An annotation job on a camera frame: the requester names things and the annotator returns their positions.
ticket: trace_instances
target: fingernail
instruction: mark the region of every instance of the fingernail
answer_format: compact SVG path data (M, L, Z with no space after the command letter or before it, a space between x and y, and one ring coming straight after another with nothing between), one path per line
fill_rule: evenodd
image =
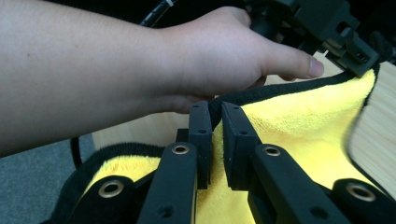
M323 73L324 73L323 63L318 61L316 58L312 58L308 75L310 77L321 77Z

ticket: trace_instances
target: wooden surface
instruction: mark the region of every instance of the wooden surface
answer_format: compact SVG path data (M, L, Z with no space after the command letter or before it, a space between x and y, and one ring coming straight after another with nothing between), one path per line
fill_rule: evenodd
M325 64L325 77L341 72L322 54L315 55ZM268 77L266 85L282 83ZM188 128L189 117L175 113L146 116L93 133L96 148L121 142L140 142L166 146L175 142L178 128ZM396 67L382 63L379 79L369 105L362 112L351 135L350 154L354 161L396 198Z

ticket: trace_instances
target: metal screw hole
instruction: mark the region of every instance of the metal screw hole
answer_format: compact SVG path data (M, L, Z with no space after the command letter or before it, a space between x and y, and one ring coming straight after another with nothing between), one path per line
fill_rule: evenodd
M113 198L123 190L123 184L119 180L109 180L99 188L99 195L102 198Z
M264 149L264 152L268 155L268 156L279 156L280 155L280 151L276 148L273 147L266 147Z
M312 207L309 211L316 218L319 218L319 219L327 219L327 218L329 218L329 214L326 212L326 210L324 210L321 207L315 206L315 207Z
M346 185L346 190L355 198L365 202L373 202L375 195L366 187L359 184L349 183Z
M172 204L162 205L160 209L158 209L158 214L162 218L172 217L175 213L175 207Z
M174 147L172 149L173 153L178 154L178 155L182 155L182 154L186 154L189 152L189 148L188 147L184 147L184 146L178 146L178 147Z

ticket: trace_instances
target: black mechanical part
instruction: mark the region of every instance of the black mechanical part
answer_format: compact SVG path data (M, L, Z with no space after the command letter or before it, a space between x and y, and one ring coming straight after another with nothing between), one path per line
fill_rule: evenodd
M253 175L249 162L254 148L260 143L243 109L223 103L224 168L228 186L233 190L248 190Z
M266 198L275 214L260 217L264 223L350 223L297 162L282 147L257 146L251 162Z
M157 21L166 13L169 7L172 7L177 0L162 0L150 11L145 19L140 22L141 26L154 27Z
M276 209L256 175L251 180L247 202L256 224L276 223Z
M359 21L349 13L345 0L246 0L247 11L262 26L275 22L272 31L279 30L277 15L283 21L286 35L283 44L309 54L327 50L326 57L342 69L361 77L379 58L377 52L355 32ZM273 32L264 35L274 38Z
M192 144L166 147L137 223L193 223L198 153Z
M331 198L353 223L396 222L396 203L375 187L360 180L337 180L332 188Z
M212 123L207 101L195 103L190 109L188 142L198 150L198 189L207 189L212 162Z
M107 176L90 187L65 223L125 223L123 215L131 209L129 204L134 190L131 179L118 175Z

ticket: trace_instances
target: black cable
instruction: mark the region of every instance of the black cable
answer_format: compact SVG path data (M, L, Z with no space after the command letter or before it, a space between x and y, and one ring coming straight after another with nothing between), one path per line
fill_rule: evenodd
M140 22L141 26L154 27L157 21L165 14L177 0L162 0L145 19Z
M82 159L81 153L79 150L79 138L74 137L70 139L70 149L72 152L73 163L75 164L76 169L81 166Z

